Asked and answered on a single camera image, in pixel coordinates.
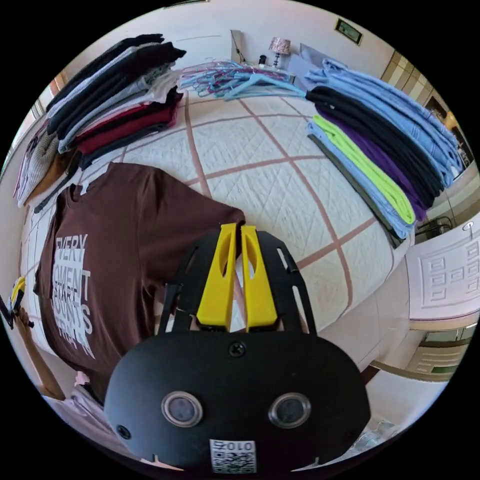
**gray t-shirt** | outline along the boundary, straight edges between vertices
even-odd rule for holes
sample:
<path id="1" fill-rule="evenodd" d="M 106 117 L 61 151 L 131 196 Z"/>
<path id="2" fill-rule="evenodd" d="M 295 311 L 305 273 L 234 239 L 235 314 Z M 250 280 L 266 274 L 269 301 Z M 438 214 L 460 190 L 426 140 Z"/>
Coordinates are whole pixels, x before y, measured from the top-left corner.
<path id="1" fill-rule="evenodd" d="M 44 395 L 43 398 L 53 411 L 78 433 L 113 452 L 140 461 L 112 430 L 102 406 L 81 386 L 76 386 L 71 397 L 65 400 L 55 400 Z"/>

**white quilted bedspread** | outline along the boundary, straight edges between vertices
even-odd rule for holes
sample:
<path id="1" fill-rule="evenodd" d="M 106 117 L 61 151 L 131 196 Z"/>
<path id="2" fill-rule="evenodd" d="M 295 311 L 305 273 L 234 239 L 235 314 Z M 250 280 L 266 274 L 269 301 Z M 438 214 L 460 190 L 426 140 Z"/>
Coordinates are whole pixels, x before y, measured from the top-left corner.
<path id="1" fill-rule="evenodd" d="M 312 103 L 279 96 L 225 102 L 189 91 L 180 105 L 173 128 L 104 155 L 73 182 L 91 182 L 109 162 L 150 165 L 242 209 L 248 224 L 290 250 L 318 331 L 366 299 L 397 267 L 413 237 L 393 250 L 367 205 L 307 138 Z M 52 202 L 25 221 L 20 270 L 27 272 L 29 292 L 53 208 Z M 244 326 L 242 276 L 237 276 L 233 330 Z M 33 294 L 29 303 L 39 314 Z M 50 351 L 40 336 L 40 346 Z"/>

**white door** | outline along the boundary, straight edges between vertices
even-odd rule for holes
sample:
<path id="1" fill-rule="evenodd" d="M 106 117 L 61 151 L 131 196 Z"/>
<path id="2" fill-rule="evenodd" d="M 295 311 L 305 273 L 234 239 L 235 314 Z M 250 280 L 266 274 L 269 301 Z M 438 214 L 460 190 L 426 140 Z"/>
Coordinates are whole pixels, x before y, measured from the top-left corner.
<path id="1" fill-rule="evenodd" d="M 410 319 L 449 319 L 480 310 L 480 213 L 409 248 L 406 265 Z"/>

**brown t-shirt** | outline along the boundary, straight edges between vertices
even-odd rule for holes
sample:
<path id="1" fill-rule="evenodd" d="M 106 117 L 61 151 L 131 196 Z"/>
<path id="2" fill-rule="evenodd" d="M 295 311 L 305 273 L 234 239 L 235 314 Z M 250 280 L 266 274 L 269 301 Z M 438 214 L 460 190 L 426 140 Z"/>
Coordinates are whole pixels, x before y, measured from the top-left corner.
<path id="1" fill-rule="evenodd" d="M 154 299 L 193 241 L 245 217 L 143 165 L 111 163 L 81 190 L 57 198 L 34 292 L 48 345 L 94 387 L 154 334 Z"/>

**qr code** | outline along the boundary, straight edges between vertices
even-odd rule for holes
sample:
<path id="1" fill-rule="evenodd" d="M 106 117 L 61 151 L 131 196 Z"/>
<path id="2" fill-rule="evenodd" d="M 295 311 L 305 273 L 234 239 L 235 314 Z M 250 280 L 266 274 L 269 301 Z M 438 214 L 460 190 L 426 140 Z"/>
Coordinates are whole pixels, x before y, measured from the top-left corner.
<path id="1" fill-rule="evenodd" d="M 216 474 L 255 474 L 254 441 L 210 440 L 211 467 Z"/>

